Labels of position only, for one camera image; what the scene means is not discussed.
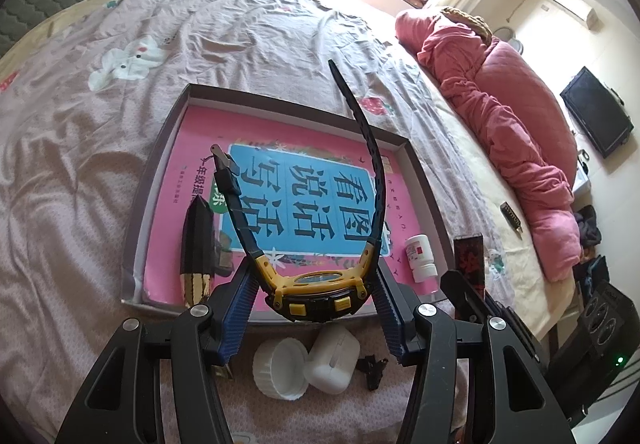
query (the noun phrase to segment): television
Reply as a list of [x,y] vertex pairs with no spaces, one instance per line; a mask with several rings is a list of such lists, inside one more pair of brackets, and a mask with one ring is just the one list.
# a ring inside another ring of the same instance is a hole
[[586,66],[560,96],[603,158],[628,140],[634,125],[623,108],[624,102]]

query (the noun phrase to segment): watch face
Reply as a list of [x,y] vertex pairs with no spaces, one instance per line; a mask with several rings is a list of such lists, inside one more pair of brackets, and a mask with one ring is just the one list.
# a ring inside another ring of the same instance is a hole
[[309,274],[306,276],[300,276],[296,283],[318,283],[320,281],[330,281],[332,279],[340,278],[342,274],[339,272],[321,272],[318,274]]

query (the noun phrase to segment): pink bedsheet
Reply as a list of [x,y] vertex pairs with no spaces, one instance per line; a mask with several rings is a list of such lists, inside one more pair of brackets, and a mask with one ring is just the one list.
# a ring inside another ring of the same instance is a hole
[[571,186],[562,170],[543,159],[540,146],[511,108],[481,91],[475,81],[497,39],[487,47],[465,25],[425,11],[399,14],[396,35],[437,78],[443,96],[516,192],[546,278],[567,278],[580,259]]

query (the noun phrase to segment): wristwatch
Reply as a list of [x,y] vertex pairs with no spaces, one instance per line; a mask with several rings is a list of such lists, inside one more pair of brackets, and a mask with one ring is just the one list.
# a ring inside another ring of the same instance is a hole
[[292,321],[330,321],[346,314],[356,313],[371,294],[372,286],[367,276],[378,266],[382,245],[386,188],[380,150],[358,101],[331,60],[329,68],[367,143],[375,175],[376,196],[371,231],[354,267],[346,270],[313,271],[296,276],[278,274],[269,258],[258,247],[254,233],[242,211],[241,189],[237,178],[240,175],[240,168],[219,145],[214,144],[211,147],[216,164],[215,179],[218,191],[225,198],[226,207],[242,248],[254,262],[258,283],[267,294],[266,303],[278,314]]

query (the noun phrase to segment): dark clothing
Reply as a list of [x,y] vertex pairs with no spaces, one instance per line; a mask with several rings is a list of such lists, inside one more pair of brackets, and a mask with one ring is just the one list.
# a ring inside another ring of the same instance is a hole
[[603,281],[609,282],[607,258],[605,256],[597,256],[584,263],[574,265],[574,279],[580,286],[582,301],[587,305],[598,285]]
[[592,205],[585,205],[580,211],[574,213],[575,221],[580,230],[580,245],[594,247],[602,241],[602,235],[596,225],[596,210]]

